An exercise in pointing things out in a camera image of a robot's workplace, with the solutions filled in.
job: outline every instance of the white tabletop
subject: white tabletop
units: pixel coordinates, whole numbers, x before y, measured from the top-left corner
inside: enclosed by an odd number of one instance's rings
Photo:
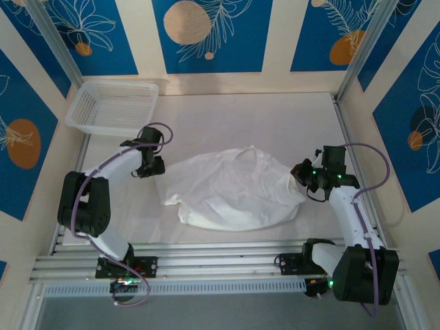
[[[154,122],[173,128],[174,140],[161,152],[170,165],[201,153],[254,145],[293,167],[324,145],[344,143],[328,93],[164,96]],[[83,170],[112,155],[123,137],[93,135]],[[346,156],[348,172],[352,165]],[[111,225],[131,243],[277,241],[342,237],[329,203],[307,200],[295,219],[261,230],[221,232],[179,222],[177,206],[161,206],[153,178],[128,178],[111,192]],[[66,231],[64,244],[84,244]]]

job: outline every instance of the vent grille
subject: vent grille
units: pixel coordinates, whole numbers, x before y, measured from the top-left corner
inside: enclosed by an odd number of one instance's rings
[[[181,296],[202,294],[263,294],[305,292],[303,279],[288,280],[217,280],[186,282],[150,282],[152,296]],[[133,288],[121,296],[142,295],[145,286]],[[108,283],[87,283],[77,285],[50,285],[46,288],[45,297],[99,297],[108,296]]]

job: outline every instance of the cable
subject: cable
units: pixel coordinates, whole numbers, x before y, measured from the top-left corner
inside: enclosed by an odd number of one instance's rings
[[[138,144],[136,146],[131,146],[127,149],[124,149],[121,153],[117,153],[113,156],[111,156],[108,160],[106,160],[105,162],[103,162],[101,165],[98,166],[97,169],[93,170],[90,175],[88,177],[86,177],[86,179],[84,180],[84,182],[82,183],[81,187],[78,190],[78,194],[76,195],[75,198],[75,202],[74,202],[74,206],[72,208],[72,212],[71,212],[71,219],[70,219],[70,231],[72,233],[72,235],[77,238],[77,239],[84,239],[86,238],[89,242],[90,245],[93,246],[95,248],[95,250],[97,250],[101,255],[103,255],[107,260],[111,261],[112,263],[128,270],[130,273],[134,274],[135,276],[137,276],[145,285],[146,285],[146,295],[145,297],[143,297],[141,300],[137,301],[137,302],[132,302],[132,303],[121,303],[116,301],[114,295],[112,297],[115,305],[117,306],[121,306],[121,307],[134,307],[134,306],[138,306],[141,305],[142,303],[144,303],[149,295],[150,295],[150,291],[151,291],[151,287],[149,285],[149,283],[147,282],[147,280],[145,279],[145,277],[143,277],[139,272],[135,271],[133,268],[129,267],[128,265],[125,265],[124,263],[121,263],[120,261],[114,259],[112,256],[109,256],[107,253],[105,253],[104,251],[102,251],[91,239],[90,237],[84,237],[83,235],[78,235],[76,233],[75,230],[75,224],[76,224],[76,213],[78,212],[78,205],[80,203],[80,198],[83,195],[84,189],[85,187],[87,187],[87,184],[90,182],[90,180],[94,177],[94,175],[98,174],[105,166],[109,165],[110,163],[112,163],[112,161],[118,159],[120,156],[124,155],[125,153],[128,153],[129,151],[135,150],[135,149],[142,149],[142,148],[148,148],[148,147],[152,147],[152,146],[164,146],[168,143],[170,143],[173,140],[174,137],[174,133],[173,130],[166,124],[161,123],[161,122],[152,122],[144,127],[142,127],[142,129],[140,130],[140,132],[137,134],[137,136],[140,136],[140,134],[142,134],[142,131],[146,128],[146,127],[151,127],[153,125],[160,125],[163,126],[165,128],[167,128],[170,131],[170,138],[162,143],[143,143],[143,144]]]
[[[380,186],[383,186],[388,179],[390,178],[390,174],[391,174],[391,169],[390,169],[390,163],[388,162],[388,160],[386,159],[386,156],[383,152],[381,152],[378,148],[371,146],[370,144],[365,144],[365,143],[359,143],[359,142],[355,142],[355,143],[347,143],[347,144],[343,144],[343,147],[347,147],[347,146],[365,146],[366,148],[370,148],[372,150],[374,150],[376,153],[378,153],[380,155],[380,157],[382,157],[382,159],[385,162],[385,166],[386,166],[386,175],[385,178],[378,184],[365,188],[365,189],[361,189],[359,190],[355,196],[353,197],[353,205],[356,211],[357,216],[359,217],[360,223],[362,225],[362,229],[364,230],[364,233],[367,234],[368,233],[368,229],[366,228],[366,223],[364,220],[364,217],[362,216],[359,206],[358,206],[358,201],[356,200],[360,195],[367,193],[368,191],[374,190],[376,188],[379,188]],[[367,312],[367,314],[373,318],[375,318],[378,313],[379,313],[379,276],[377,274],[377,261],[376,261],[376,255],[374,253],[374,247],[373,247],[373,242],[371,241],[371,237],[367,237],[366,241],[368,243],[368,247],[370,249],[370,254],[371,254],[371,265],[373,267],[373,290],[374,290],[374,310],[373,313],[371,313],[366,306],[361,303],[361,306],[365,309],[365,311]]]
[[[318,202],[320,202],[320,203],[325,203],[327,200],[324,198],[324,199],[316,199],[315,197],[312,197],[312,196],[310,196],[309,195],[309,186],[307,186],[307,190],[306,190],[306,192],[305,192],[305,194],[307,195],[307,197],[308,198],[310,198],[312,201],[318,201]]]

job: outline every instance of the crumpled fabric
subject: crumpled fabric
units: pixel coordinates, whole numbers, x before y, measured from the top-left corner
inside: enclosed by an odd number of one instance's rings
[[[244,231],[292,220],[305,197],[290,169],[250,146],[198,155],[155,176],[162,205],[179,204],[182,223]]]

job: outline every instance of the white basket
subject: white basket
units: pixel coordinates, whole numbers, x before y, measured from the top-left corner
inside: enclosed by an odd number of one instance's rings
[[[151,121],[159,87],[149,82],[88,80],[75,95],[66,125],[99,135],[136,136]]]

